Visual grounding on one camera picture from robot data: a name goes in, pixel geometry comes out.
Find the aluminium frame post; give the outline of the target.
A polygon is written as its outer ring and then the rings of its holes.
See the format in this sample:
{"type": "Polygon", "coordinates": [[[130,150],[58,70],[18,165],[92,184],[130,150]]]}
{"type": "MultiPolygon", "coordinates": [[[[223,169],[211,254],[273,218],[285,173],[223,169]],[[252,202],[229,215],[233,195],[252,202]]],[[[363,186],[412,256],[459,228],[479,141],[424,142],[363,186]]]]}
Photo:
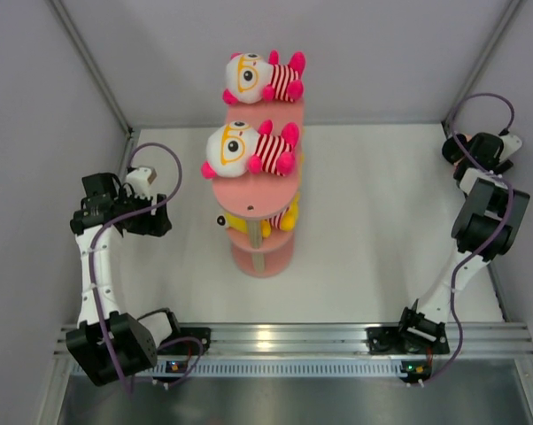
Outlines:
{"type": "Polygon", "coordinates": [[[73,17],[64,5],[64,2],[59,0],[46,0],[45,3],[50,7],[64,33],[69,38],[69,41],[75,49],[80,61],[85,66],[90,79],[97,87],[101,97],[112,113],[113,118],[118,123],[120,129],[125,135],[131,135],[133,131],[131,125],[128,123],[128,120],[115,95],[113,94],[110,85],[105,79],[89,46],[74,22],[73,17]]]}
{"type": "Polygon", "coordinates": [[[504,8],[496,19],[495,25],[489,32],[485,42],[479,50],[479,54],[472,63],[467,75],[458,89],[455,98],[441,121],[445,132],[449,130],[449,122],[456,114],[456,107],[467,96],[474,92],[475,86],[483,77],[490,61],[494,57],[498,47],[503,42],[506,33],[512,27],[516,18],[520,15],[522,7],[526,4],[524,0],[509,0],[504,4],[504,8]]]}

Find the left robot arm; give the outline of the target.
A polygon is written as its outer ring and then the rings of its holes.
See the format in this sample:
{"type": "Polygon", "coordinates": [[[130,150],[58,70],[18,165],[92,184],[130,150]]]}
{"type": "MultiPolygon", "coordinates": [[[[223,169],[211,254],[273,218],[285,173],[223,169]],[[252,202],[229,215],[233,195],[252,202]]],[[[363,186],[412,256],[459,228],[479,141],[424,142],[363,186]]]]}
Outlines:
{"type": "Polygon", "coordinates": [[[70,220],[81,257],[81,310],[66,348],[96,386],[123,381],[157,363],[158,349],[177,352],[183,333],[160,308],[135,318],[124,308],[121,248],[125,234],[164,236],[172,228],[166,195],[153,194],[157,172],[131,167],[125,180],[98,173],[82,178],[85,196],[70,220]]]}

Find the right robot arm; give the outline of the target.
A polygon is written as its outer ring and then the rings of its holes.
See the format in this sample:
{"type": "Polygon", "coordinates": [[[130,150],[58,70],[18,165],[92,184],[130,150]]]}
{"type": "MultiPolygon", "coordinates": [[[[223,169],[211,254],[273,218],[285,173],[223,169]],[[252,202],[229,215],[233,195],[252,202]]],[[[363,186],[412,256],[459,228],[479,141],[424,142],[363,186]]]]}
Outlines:
{"type": "Polygon", "coordinates": [[[445,323],[455,317],[459,294],[513,245],[529,194],[510,190],[502,173],[513,166],[510,156],[521,147],[522,140],[507,130],[457,134],[444,142],[442,155],[454,166],[453,179],[465,202],[452,227],[453,251],[440,275],[401,315],[396,338],[404,352],[448,353],[445,323]]]}

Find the right aluminium frame post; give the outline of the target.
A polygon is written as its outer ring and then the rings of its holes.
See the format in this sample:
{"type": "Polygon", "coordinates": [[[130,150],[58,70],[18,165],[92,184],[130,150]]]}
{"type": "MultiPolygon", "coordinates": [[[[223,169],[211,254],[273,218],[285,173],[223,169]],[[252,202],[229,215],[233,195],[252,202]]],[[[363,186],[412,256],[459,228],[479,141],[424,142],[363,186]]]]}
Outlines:
{"type": "Polygon", "coordinates": [[[498,47],[503,42],[506,33],[512,27],[516,18],[520,15],[522,7],[526,4],[524,0],[509,0],[504,4],[504,8],[496,19],[495,25],[489,32],[485,42],[479,50],[479,54],[472,63],[467,75],[458,89],[455,98],[441,121],[445,132],[449,130],[449,122],[456,114],[456,107],[467,96],[474,92],[475,86],[483,77],[490,61],[494,57],[498,47]]]}

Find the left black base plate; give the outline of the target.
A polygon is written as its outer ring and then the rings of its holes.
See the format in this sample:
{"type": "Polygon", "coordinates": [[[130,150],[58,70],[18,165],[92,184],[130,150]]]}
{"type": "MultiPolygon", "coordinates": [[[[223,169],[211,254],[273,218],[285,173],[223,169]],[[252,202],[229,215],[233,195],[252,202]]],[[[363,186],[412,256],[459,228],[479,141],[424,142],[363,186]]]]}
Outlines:
{"type": "Polygon", "coordinates": [[[206,352],[211,344],[212,330],[208,327],[182,327],[165,339],[158,348],[160,355],[198,355],[201,344],[206,352]]]}

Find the white pink plush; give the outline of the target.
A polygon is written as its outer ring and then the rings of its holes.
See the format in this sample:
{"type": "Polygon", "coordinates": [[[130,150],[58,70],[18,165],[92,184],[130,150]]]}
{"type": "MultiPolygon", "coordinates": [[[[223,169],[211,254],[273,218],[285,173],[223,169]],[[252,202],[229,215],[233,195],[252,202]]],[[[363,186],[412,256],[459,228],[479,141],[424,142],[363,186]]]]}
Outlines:
{"type": "Polygon", "coordinates": [[[235,120],[215,130],[207,139],[201,173],[206,180],[238,178],[244,174],[291,174],[297,163],[295,149],[300,139],[297,123],[286,124],[279,135],[271,120],[259,127],[235,120]]]}
{"type": "Polygon", "coordinates": [[[225,72],[222,100],[225,104],[256,104],[281,101],[294,103],[305,91],[302,76],[305,54],[295,52],[288,64],[279,62],[277,50],[268,58],[257,53],[236,52],[231,55],[225,72]]]}

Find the left aluminium frame post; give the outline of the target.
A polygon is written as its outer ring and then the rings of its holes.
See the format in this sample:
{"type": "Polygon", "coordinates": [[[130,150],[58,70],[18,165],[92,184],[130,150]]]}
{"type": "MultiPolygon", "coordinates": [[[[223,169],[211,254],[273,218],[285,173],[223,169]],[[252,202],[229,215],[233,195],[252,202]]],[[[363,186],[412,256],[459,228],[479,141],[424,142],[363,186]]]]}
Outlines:
{"type": "Polygon", "coordinates": [[[90,79],[97,87],[101,97],[112,113],[113,118],[118,123],[120,129],[125,135],[131,135],[133,131],[131,125],[128,123],[128,120],[115,95],[113,94],[110,85],[105,79],[89,46],[74,22],[73,17],[64,5],[64,2],[59,0],[46,0],[45,3],[50,7],[64,33],[69,38],[69,41],[75,49],[80,61],[85,66],[90,79]]]}

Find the aluminium front rail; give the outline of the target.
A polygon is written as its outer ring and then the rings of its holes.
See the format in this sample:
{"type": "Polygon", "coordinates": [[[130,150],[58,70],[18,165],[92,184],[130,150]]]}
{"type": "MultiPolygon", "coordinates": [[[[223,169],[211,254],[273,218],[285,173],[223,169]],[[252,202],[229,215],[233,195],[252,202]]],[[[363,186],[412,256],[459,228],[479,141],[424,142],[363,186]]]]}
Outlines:
{"type": "MultiPolygon", "coordinates": [[[[227,355],[368,354],[368,331],[380,323],[208,324],[209,353],[227,355]]],[[[527,326],[512,322],[465,323],[460,355],[506,358],[533,355],[527,326]]]]}

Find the black-haired doll blue pants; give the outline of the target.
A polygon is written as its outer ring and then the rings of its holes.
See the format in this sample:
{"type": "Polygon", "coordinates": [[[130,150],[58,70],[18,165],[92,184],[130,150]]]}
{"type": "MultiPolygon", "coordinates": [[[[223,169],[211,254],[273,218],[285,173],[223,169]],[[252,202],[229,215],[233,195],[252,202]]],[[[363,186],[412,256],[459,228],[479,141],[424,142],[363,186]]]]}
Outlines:
{"type": "Polygon", "coordinates": [[[457,141],[459,141],[463,147],[466,147],[471,141],[471,136],[465,134],[456,134],[446,139],[442,145],[441,153],[443,158],[448,163],[453,165],[456,170],[459,170],[461,173],[464,173],[465,170],[468,168],[468,162],[466,160],[465,154],[463,153],[463,150],[458,145],[457,141]]]}

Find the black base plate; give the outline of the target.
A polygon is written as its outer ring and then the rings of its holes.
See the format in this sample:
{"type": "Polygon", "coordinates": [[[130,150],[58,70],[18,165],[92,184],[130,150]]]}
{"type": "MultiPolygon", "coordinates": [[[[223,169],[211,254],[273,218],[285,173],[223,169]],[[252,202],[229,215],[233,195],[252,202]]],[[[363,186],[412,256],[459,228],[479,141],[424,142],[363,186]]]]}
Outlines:
{"type": "Polygon", "coordinates": [[[182,327],[165,339],[158,348],[160,355],[198,355],[201,344],[206,352],[211,344],[212,330],[208,327],[182,327]]]}
{"type": "Polygon", "coordinates": [[[367,329],[367,344],[371,354],[448,354],[450,347],[445,334],[427,334],[416,328],[371,327],[367,329]]]}

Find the pink three-tier wooden shelf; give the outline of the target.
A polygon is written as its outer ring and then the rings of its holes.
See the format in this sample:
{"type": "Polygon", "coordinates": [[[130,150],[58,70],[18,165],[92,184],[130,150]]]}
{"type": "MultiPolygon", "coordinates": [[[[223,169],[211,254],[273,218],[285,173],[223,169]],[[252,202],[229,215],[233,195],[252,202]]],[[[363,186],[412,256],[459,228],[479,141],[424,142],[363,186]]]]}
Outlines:
{"type": "Polygon", "coordinates": [[[279,274],[292,259],[295,228],[290,232],[273,229],[269,237],[263,237],[260,222],[281,213],[300,192],[304,163],[301,147],[304,103],[275,101],[235,105],[228,108],[224,125],[235,120],[247,122],[254,128],[258,128],[265,120],[271,120],[275,135],[279,135],[290,122],[297,123],[300,128],[300,139],[295,149],[297,163],[291,174],[247,173],[238,178],[216,177],[210,180],[222,213],[244,219],[248,227],[247,235],[225,228],[235,263],[246,274],[271,277],[279,274]]]}

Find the yellow plush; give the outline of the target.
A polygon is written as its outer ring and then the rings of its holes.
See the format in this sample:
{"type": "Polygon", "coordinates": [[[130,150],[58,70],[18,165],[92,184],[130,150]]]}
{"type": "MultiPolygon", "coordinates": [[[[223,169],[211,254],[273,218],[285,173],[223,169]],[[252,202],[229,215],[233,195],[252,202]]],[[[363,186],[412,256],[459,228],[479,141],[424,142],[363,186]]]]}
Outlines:
{"type": "MultiPolygon", "coordinates": [[[[300,192],[298,192],[290,205],[286,207],[282,212],[264,219],[260,222],[261,235],[263,237],[269,237],[273,229],[281,230],[284,232],[290,232],[294,229],[299,218],[299,199],[300,192]]],[[[237,218],[228,212],[220,214],[216,218],[217,224],[222,228],[232,228],[240,233],[248,234],[248,227],[246,221],[241,218],[237,218]]]]}

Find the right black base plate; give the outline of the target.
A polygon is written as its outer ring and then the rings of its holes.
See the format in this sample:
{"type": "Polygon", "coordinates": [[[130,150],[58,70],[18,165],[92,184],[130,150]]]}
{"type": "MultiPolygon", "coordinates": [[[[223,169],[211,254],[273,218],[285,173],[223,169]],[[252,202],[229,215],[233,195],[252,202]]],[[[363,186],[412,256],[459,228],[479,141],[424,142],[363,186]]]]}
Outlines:
{"type": "Polygon", "coordinates": [[[367,329],[367,344],[371,354],[448,354],[450,347],[445,334],[427,334],[416,328],[371,327],[367,329]]]}

